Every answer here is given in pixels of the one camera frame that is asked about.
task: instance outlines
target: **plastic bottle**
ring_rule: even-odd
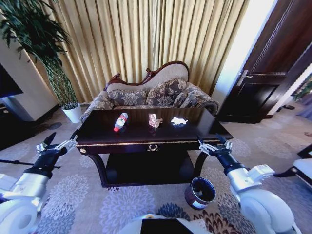
[[[115,123],[115,128],[114,128],[115,132],[118,132],[119,129],[123,127],[123,125],[127,121],[127,118],[128,118],[127,113],[121,113],[121,115],[119,116],[119,118],[117,119],[117,121]]]

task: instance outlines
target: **white flower pot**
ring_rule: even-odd
[[[70,110],[63,110],[63,112],[67,115],[67,117],[70,119],[72,123],[79,123],[80,117],[82,115],[80,104],[78,104],[78,107]]]

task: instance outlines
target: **door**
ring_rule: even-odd
[[[279,0],[218,115],[257,123],[312,61],[312,1]]]

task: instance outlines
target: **table drawer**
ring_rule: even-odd
[[[217,144],[218,141],[209,141],[210,144]],[[181,151],[198,150],[197,141],[191,142],[151,142],[135,144],[99,144],[99,145],[78,145],[77,148],[82,154],[109,154],[109,153],[140,153],[140,152],[158,152],[158,151]]]

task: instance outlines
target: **crumpled paper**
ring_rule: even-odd
[[[174,125],[179,125],[179,124],[186,124],[188,120],[184,120],[183,118],[177,118],[174,117],[171,122],[174,123]]]
[[[148,114],[150,121],[148,122],[153,128],[158,128],[159,125],[163,122],[162,118],[156,118],[155,114]]]

